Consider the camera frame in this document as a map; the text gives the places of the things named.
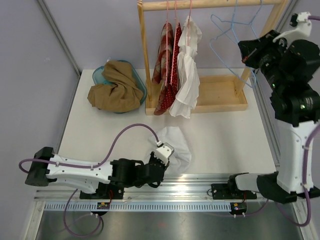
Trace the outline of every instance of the white garment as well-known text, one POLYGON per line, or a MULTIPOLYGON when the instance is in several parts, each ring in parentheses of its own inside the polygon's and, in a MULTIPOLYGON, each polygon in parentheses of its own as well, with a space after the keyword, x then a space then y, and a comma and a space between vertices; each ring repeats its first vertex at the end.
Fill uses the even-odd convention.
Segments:
POLYGON ((195 109, 199 97, 200 79, 198 76, 195 56, 197 55, 198 43, 202 38, 202 32, 190 17, 189 30, 188 18, 185 20, 181 37, 178 42, 179 54, 177 68, 180 80, 180 89, 170 107, 171 116, 183 116, 190 118, 191 109, 195 109))
MULTIPOLYGON (((182 174, 184 173, 191 162, 191 152, 189 150, 187 141, 184 134, 178 126, 166 126, 156 133, 159 140, 163 143, 168 143, 174 148, 174 153, 170 157, 170 164, 165 174, 182 174)), ((154 145, 155 137, 152 135, 148 140, 154 145)), ((148 163, 150 159, 150 153, 145 157, 144 163, 148 163)))

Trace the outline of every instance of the cable tie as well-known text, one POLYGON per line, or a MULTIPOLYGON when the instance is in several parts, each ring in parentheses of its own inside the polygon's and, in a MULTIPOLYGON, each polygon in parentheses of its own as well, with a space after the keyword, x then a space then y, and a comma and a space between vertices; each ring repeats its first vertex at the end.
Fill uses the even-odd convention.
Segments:
POLYGON ((312 150, 312 147, 311 146, 305 146, 305 145, 303 145, 302 146, 302 148, 304 149, 304 150, 312 150))
POLYGON ((308 184, 301 183, 301 186, 303 186, 305 189, 309 189, 309 185, 308 184))

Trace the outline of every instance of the white tabletop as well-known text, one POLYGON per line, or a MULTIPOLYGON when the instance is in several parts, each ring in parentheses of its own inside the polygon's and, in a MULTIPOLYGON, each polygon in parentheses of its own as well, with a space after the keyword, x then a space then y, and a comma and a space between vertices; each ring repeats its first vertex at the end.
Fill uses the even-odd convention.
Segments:
MULTIPOLYGON (((116 135, 125 127, 143 123, 160 130, 181 128, 191 149, 192 160, 186 174, 272 173, 276 170, 253 90, 244 88, 246 111, 197 113, 191 119, 170 115, 147 116, 145 106, 124 114, 91 107, 87 100, 94 84, 93 69, 83 70, 63 135, 59 154, 68 158, 100 162, 116 135)), ((212 70, 199 69, 199 75, 212 70)), ((146 79, 143 69, 137 70, 146 79)), ((151 133, 134 127, 118 140, 111 160, 143 160, 152 148, 151 133)))

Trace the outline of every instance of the wooden rack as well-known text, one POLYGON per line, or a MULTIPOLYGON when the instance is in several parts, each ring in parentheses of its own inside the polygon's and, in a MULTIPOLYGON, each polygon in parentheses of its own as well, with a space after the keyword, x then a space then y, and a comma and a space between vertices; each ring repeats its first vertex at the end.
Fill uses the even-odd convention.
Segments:
MULTIPOLYGON (((265 35, 276 27, 280 17, 286 9, 289 0, 263 0, 263 5, 273 5, 272 11, 265 22, 261 35, 265 35)), ((259 6, 261 0, 237 0, 238 6, 259 6)), ((193 0, 193 9, 234 7, 236 0, 193 0)), ((153 115, 158 104, 161 84, 152 84, 150 77, 149 58, 144 12, 167 10, 167 1, 143 2, 137 1, 141 28, 142 47, 146 74, 147 99, 145 103, 146 115, 153 115)), ((190 0, 179 0, 177 9, 189 9, 190 0)), ((175 1, 169 1, 169 9, 175 9, 175 1)), ((241 78, 247 80, 251 72, 245 68, 241 78)), ((227 111, 243 111, 248 102, 243 88, 245 83, 234 75, 200 76, 199 97, 192 113, 212 113, 227 111)))

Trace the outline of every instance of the pink hanger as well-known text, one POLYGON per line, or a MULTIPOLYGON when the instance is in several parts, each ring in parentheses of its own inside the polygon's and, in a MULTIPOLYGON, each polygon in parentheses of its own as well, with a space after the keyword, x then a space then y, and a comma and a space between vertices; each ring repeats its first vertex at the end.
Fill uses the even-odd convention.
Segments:
POLYGON ((175 49, 176 49, 176 37, 177 37, 177 28, 179 25, 179 20, 177 17, 177 0, 174 2, 174 20, 175 20, 175 33, 174 33, 174 44, 173 44, 173 56, 172 56, 172 66, 171 66, 171 76, 170 76, 170 84, 172 85, 172 77, 174 74, 174 64, 175 64, 175 49))
POLYGON ((189 19, 188 19, 188 28, 187 28, 187 45, 189 46, 189 23, 192 9, 192 0, 190 0, 190 11, 189 11, 189 19))
POLYGON ((164 85, 167 86, 168 84, 168 21, 169 21, 169 0, 166 0, 166 22, 165 22, 165 28, 166 28, 166 35, 165 35, 165 46, 166 46, 166 61, 165 61, 165 82, 164 85))

